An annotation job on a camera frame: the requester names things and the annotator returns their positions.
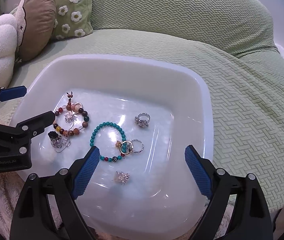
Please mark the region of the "silver flower earring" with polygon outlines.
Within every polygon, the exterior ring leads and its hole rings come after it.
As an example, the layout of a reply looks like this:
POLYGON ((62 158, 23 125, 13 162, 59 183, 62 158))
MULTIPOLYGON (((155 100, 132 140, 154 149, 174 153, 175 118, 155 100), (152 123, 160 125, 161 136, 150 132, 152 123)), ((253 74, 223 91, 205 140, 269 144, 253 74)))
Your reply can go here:
POLYGON ((76 118, 77 113, 74 111, 67 111, 67 113, 64 115, 64 120, 66 123, 73 123, 76 118))

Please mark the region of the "green daisy cushion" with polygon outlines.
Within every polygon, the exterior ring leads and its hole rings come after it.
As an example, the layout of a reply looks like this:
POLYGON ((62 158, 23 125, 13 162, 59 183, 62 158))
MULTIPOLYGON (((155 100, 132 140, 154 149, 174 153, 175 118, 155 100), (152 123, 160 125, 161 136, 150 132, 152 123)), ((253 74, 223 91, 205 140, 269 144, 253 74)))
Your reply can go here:
POLYGON ((93 32, 92 0, 55 0, 56 19, 52 40, 84 37, 93 32))

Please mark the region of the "white plastic tray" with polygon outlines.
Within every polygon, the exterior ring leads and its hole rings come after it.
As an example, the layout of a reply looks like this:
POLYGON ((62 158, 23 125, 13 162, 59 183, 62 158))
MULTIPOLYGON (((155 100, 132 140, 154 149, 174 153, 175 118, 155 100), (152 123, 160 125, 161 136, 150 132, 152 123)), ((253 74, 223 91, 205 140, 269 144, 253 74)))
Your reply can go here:
POLYGON ((93 130, 114 122, 133 140, 134 153, 115 163, 100 161, 76 204, 86 223, 98 231, 128 239, 175 239, 188 232, 204 209, 186 165, 192 145, 213 158, 210 93, 193 70, 160 61, 119 55, 68 55, 48 66, 28 87, 11 126, 67 103, 67 92, 82 103, 89 126, 61 153, 47 133, 31 143, 32 167, 20 171, 50 176, 89 151, 93 130), (126 184, 116 171, 130 174, 126 184))

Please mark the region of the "brown round cushion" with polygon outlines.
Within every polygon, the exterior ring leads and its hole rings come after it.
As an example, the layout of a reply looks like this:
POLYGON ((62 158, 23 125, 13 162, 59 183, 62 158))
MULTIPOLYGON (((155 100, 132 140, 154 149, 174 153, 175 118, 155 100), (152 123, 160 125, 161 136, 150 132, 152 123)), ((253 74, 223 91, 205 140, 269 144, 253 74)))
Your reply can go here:
POLYGON ((17 55, 22 61, 36 57, 47 45, 56 20, 55 0, 21 0, 15 12, 17 55))

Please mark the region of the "silver pink crystal earring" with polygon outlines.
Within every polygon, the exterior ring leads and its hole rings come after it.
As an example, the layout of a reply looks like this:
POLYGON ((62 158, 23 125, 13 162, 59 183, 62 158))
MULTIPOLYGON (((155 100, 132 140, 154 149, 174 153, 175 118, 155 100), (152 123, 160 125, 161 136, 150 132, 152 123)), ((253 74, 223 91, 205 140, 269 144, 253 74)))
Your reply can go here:
POLYGON ((122 171, 116 171, 113 181, 120 184, 126 184, 130 179, 130 174, 122 171))

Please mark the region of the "large green covered pillow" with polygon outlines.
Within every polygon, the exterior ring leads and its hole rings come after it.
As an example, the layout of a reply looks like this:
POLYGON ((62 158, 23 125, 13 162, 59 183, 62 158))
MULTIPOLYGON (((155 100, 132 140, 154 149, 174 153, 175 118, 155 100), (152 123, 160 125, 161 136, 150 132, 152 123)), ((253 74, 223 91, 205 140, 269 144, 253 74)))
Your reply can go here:
POLYGON ((92 0, 94 29, 130 29, 199 41, 233 56, 276 50, 258 0, 92 0))

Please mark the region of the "green textured bedspread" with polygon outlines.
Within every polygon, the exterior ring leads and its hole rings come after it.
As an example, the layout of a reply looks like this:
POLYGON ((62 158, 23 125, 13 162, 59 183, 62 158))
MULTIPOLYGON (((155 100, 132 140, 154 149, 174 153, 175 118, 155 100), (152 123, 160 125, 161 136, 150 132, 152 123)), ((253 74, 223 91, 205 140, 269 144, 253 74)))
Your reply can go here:
POLYGON ((284 59, 271 30, 216 45, 137 30, 96 30, 48 45, 18 66, 12 86, 29 86, 54 59, 69 54, 119 54, 166 61, 198 73, 211 94, 214 164, 258 176, 269 210, 284 207, 284 59))

